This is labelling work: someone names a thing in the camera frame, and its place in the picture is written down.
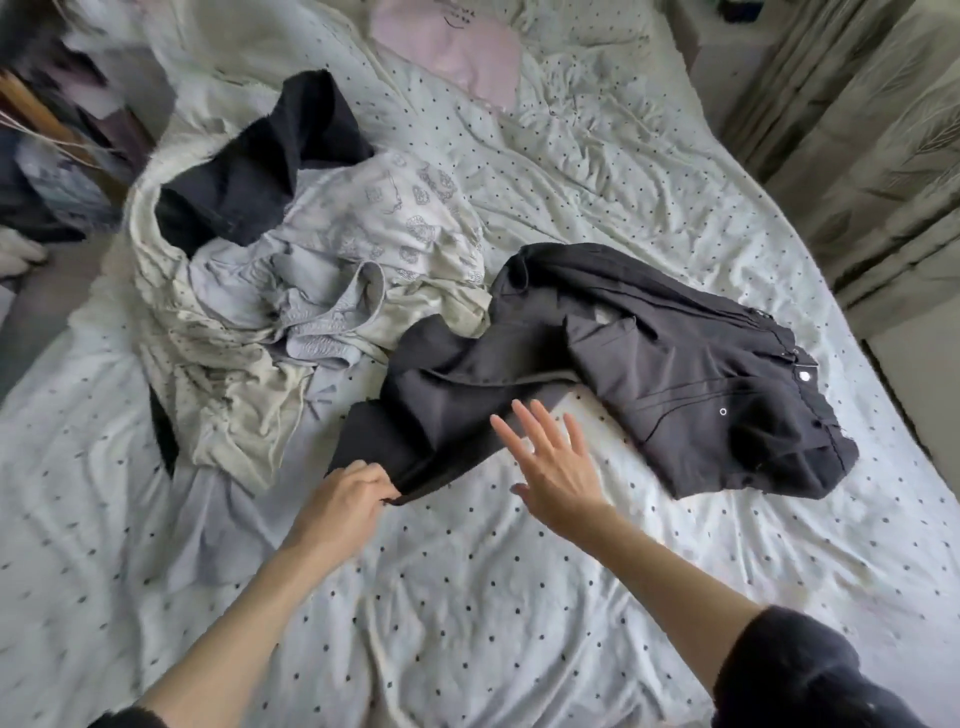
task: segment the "black sleeve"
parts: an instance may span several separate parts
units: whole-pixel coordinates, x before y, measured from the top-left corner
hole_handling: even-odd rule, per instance
[[[733,646],[714,686],[713,728],[923,728],[893,693],[860,674],[840,634],[771,607]]]
[[[167,724],[143,708],[128,708],[119,713],[104,713],[89,728],[167,728]]]

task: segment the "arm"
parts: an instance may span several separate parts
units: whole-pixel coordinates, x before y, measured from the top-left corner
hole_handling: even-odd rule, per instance
[[[378,465],[357,461],[331,473],[243,593],[137,702],[148,713],[105,716],[97,725],[239,725],[293,612],[367,542],[383,500],[393,497],[399,493]]]
[[[713,697],[720,668],[763,607],[634,528],[612,506],[586,516],[571,541],[630,590]]]
[[[514,412],[533,452],[491,418],[527,479],[514,493],[533,516],[610,569],[650,613],[714,698],[714,726],[922,725],[860,673],[841,635],[797,612],[761,607],[620,517],[603,497],[572,417],[564,415],[567,439],[538,401],[530,410],[514,401]]]

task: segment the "black jacket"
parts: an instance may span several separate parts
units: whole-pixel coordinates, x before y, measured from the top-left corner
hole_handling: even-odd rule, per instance
[[[817,363],[761,311],[696,291],[603,245],[529,245],[492,286],[478,339],[417,322],[379,400],[349,411],[330,469],[380,463],[403,493],[500,449],[488,419],[553,406],[582,381],[673,497],[753,487],[819,498],[857,458],[817,391]]]

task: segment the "right hand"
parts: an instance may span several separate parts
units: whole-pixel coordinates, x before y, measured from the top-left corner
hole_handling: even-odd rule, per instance
[[[530,409],[514,400],[513,409],[534,446],[533,452],[502,419],[490,417],[493,429],[527,479],[512,490],[538,521],[576,542],[588,512],[611,508],[600,490],[583,430],[572,415],[564,414],[567,439],[538,400],[530,402]]]

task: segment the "floor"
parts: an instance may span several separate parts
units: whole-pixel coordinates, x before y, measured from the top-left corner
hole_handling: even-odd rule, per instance
[[[110,237],[80,243],[52,243],[49,261],[29,273],[0,328],[0,401],[57,334],[71,311],[86,301],[100,273]]]

